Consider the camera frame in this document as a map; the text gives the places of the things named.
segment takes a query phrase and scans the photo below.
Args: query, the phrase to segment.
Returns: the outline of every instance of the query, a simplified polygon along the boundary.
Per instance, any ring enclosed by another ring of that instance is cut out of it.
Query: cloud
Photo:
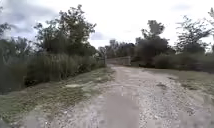
[[[91,34],[90,39],[91,40],[108,40],[110,38],[106,37],[101,32],[95,32],[95,33]]]
[[[96,33],[91,35],[91,44],[103,46],[109,38],[119,41],[135,42],[141,36],[140,30],[146,29],[148,20],[157,20],[166,26],[162,37],[174,44],[177,39],[177,22],[183,21],[183,15],[192,19],[208,16],[214,7],[214,0],[4,0],[5,6],[0,20],[15,24],[18,28],[12,35],[32,36],[32,27],[36,22],[52,19],[59,10],[82,4],[86,19],[97,23]]]
[[[22,36],[35,34],[33,26],[37,22],[44,22],[58,13],[50,8],[35,5],[29,0],[4,0],[1,3],[0,23],[7,22],[14,27],[9,35]]]
[[[191,5],[186,3],[181,3],[181,4],[176,4],[171,9],[172,11],[187,11],[187,10],[190,10],[191,8],[192,8]]]

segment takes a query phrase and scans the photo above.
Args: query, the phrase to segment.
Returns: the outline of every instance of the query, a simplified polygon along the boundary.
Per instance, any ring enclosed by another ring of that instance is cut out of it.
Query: fence post
[[[128,56],[128,65],[131,65],[130,62],[131,62],[131,57]]]

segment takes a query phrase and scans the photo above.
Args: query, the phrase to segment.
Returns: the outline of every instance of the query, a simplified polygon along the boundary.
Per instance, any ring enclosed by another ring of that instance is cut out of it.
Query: dirt road
[[[173,76],[112,67],[105,91],[56,116],[51,128],[214,128],[214,107]]]

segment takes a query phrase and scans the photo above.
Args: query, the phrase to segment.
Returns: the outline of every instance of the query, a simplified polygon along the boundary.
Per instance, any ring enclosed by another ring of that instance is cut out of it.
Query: gate
[[[125,65],[129,66],[131,65],[131,57],[126,56],[126,57],[118,57],[118,58],[110,58],[110,59],[105,59],[106,64],[114,64],[114,65]]]

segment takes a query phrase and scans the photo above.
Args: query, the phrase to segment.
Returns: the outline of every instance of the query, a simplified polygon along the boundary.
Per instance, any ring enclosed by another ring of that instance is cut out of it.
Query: green grass
[[[143,69],[157,73],[175,75],[184,88],[189,90],[201,90],[214,97],[214,74],[195,71],[178,71],[169,69]]]
[[[44,109],[50,111],[59,107],[69,107],[75,103],[88,98],[85,93],[97,94],[96,90],[84,91],[82,86],[66,87],[67,84],[102,83],[111,79],[111,70],[108,68],[97,69],[88,73],[78,75],[60,82],[40,84],[22,91],[11,92],[7,95],[0,95],[0,118],[11,123],[17,121],[21,116],[37,105],[43,105]]]

